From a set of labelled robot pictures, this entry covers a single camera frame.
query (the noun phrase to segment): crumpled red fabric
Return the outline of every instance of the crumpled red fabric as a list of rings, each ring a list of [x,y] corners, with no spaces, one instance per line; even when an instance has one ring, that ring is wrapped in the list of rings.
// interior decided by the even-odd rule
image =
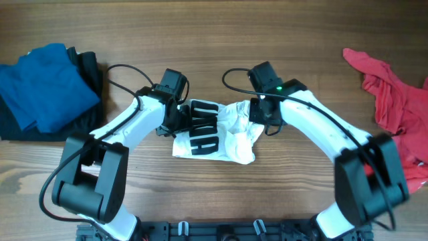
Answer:
[[[346,48],[343,57],[365,74],[362,87],[376,96],[376,122],[395,135],[407,186],[411,193],[417,191],[428,181],[428,78],[415,88],[365,52]]]

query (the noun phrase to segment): wooden floor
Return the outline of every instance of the wooden floor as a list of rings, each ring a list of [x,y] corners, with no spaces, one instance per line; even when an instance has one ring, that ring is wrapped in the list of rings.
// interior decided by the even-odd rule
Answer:
[[[251,96],[226,89],[222,73],[269,60],[284,80],[299,79],[328,108],[372,134],[382,131],[374,122],[374,97],[361,90],[362,75],[344,61],[342,49],[385,60],[414,86],[428,76],[423,1],[19,2],[28,4],[0,4],[2,64],[61,42],[96,52],[101,64],[136,66],[155,82],[166,68],[181,71],[190,80],[190,98],[229,104]],[[110,77],[131,90],[147,85],[130,70]],[[242,73],[231,74],[229,82],[251,88]],[[113,86],[110,97],[109,120],[132,100]],[[129,157],[124,203],[142,220],[309,218],[334,201],[330,161],[293,127],[261,136],[250,165],[177,159],[172,146],[172,138],[151,133]],[[0,141],[0,240],[74,240],[76,225],[49,219],[37,202],[62,147]],[[375,240],[426,240],[427,200],[424,187],[396,209],[398,231],[375,227]],[[50,204],[50,193],[46,202],[68,215]]]

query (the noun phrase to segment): black cloth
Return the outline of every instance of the black cloth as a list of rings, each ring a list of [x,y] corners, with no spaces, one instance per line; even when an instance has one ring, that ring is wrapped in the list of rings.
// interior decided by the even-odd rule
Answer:
[[[102,100],[103,77],[98,69],[94,52],[77,54],[74,47],[67,54],[88,87]],[[89,133],[98,128],[104,120],[102,101],[56,133],[40,133],[37,128],[21,131],[15,117],[0,96],[0,138],[10,141],[65,141],[72,133],[79,131]]]

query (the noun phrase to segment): white cloth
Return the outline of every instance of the white cloth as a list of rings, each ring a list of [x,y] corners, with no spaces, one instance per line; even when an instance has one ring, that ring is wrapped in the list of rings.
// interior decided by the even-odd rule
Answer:
[[[190,137],[189,131],[177,134],[174,140],[173,156],[234,161],[240,164],[248,164],[255,160],[252,147],[263,132],[264,126],[249,121],[248,100],[227,106],[206,100],[188,100],[183,105],[191,106],[192,101],[218,106],[218,111],[198,108],[200,112],[214,112],[217,114],[217,133],[199,137]],[[218,151],[208,155],[192,155],[192,149],[197,149],[197,147],[191,147],[191,140],[207,137],[219,138]]]

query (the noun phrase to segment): cable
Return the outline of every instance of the cable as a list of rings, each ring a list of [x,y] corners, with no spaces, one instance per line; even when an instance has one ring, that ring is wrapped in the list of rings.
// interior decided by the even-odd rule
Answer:
[[[185,98],[184,98],[184,99],[177,101],[177,104],[182,104],[182,103],[184,103],[184,102],[186,101],[186,99],[187,99],[187,95],[189,94],[189,89],[190,89],[190,83],[189,83],[189,81],[188,81],[188,80],[186,80],[186,83],[187,83],[186,96],[185,96]]]
[[[250,69],[247,68],[232,68],[228,71],[226,71],[223,74],[223,77],[221,77],[221,81],[222,83],[229,89],[234,90],[234,91],[238,91],[238,92],[242,92],[242,93],[246,93],[246,94],[255,94],[255,95],[264,95],[264,96],[271,96],[271,97],[277,97],[277,98],[282,98],[284,100],[292,100],[294,102],[298,102],[300,104],[304,104],[310,108],[313,108],[314,110],[318,111],[319,113],[323,114],[327,119],[329,119],[331,122],[333,122],[333,124],[335,124],[341,131],[343,131],[343,133],[356,145],[358,152],[362,155],[362,157],[364,159],[366,159],[367,163],[372,167],[373,172],[374,172],[374,176],[376,177],[376,180],[379,184],[379,188],[381,190],[383,199],[385,201],[385,204],[387,206],[387,211],[391,220],[391,226],[392,228],[389,228],[388,226],[386,226],[385,224],[379,222],[379,221],[374,221],[374,223],[380,225],[381,227],[383,227],[384,229],[391,231],[391,230],[395,230],[396,225],[395,225],[395,217],[394,217],[394,213],[393,213],[393,207],[389,201],[389,198],[387,196],[387,191],[386,191],[386,187],[385,184],[382,180],[382,178],[379,175],[379,171],[376,168],[375,164],[373,163],[373,161],[371,160],[371,158],[367,155],[366,151],[362,148],[362,145],[354,138],[354,136],[347,130],[345,129],[336,119],[334,119],[333,117],[331,117],[327,112],[323,111],[322,109],[318,108],[317,106],[314,106],[312,103],[310,102],[306,102],[304,100],[300,100],[299,98],[294,98],[291,96],[282,96],[279,94],[268,94],[268,93],[261,93],[261,92],[255,92],[255,91],[250,91],[250,90],[243,90],[240,88],[236,88],[233,86],[228,85],[228,83],[226,83],[225,81],[225,77],[228,73],[232,72],[232,71],[250,71]]]
[[[110,66],[109,68],[107,68],[106,73],[115,68],[115,67],[127,67],[127,68],[132,68],[138,72],[140,72],[144,77],[146,77],[146,79],[152,84],[153,86],[153,82],[151,81],[151,79],[141,70],[139,70],[138,68],[135,68],[134,66],[129,66],[127,64],[115,64],[113,66]],[[106,134],[102,135],[101,137],[95,139],[92,143],[90,143],[89,145],[84,146],[83,148],[81,148],[80,150],[76,151],[75,153],[71,154],[66,160],[64,160],[63,162],[60,163],[60,165],[51,173],[51,175],[46,179],[43,187],[40,190],[40,195],[39,195],[39,206],[40,209],[42,210],[42,212],[44,214],[46,214],[47,216],[49,216],[52,219],[58,220],[58,221],[63,221],[63,222],[86,222],[89,223],[90,225],[95,226],[99,231],[103,232],[105,235],[107,235],[107,237],[109,239],[115,240],[113,237],[111,237],[111,235],[107,232],[105,232],[105,230],[103,230],[99,225],[97,225],[97,223],[95,221],[92,220],[87,220],[87,219],[83,219],[83,218],[63,218],[63,217],[59,217],[56,216],[55,214],[51,213],[49,210],[47,210],[47,208],[45,207],[44,204],[44,197],[45,197],[45,193],[47,190],[47,187],[49,186],[49,184],[52,182],[52,180],[54,179],[54,177],[70,162],[72,161],[74,158],[76,158],[78,155],[89,151],[92,147],[94,147],[95,145],[99,144],[102,142],[103,139],[105,139],[106,137],[109,137],[110,135],[113,135],[113,133],[115,131],[117,131],[120,127],[122,127],[123,125],[125,125],[130,119],[132,119],[141,109],[141,101],[140,98],[131,90],[127,89],[124,86],[121,86],[109,79],[107,79],[109,83],[113,84],[114,86],[117,86],[125,91],[127,91],[128,93],[130,93],[131,95],[133,95],[133,97],[136,99],[137,101],[137,107],[135,108],[134,112],[132,112],[132,114],[130,114],[126,119],[124,119],[121,123],[119,123],[117,126],[115,126],[113,129],[109,130]]]

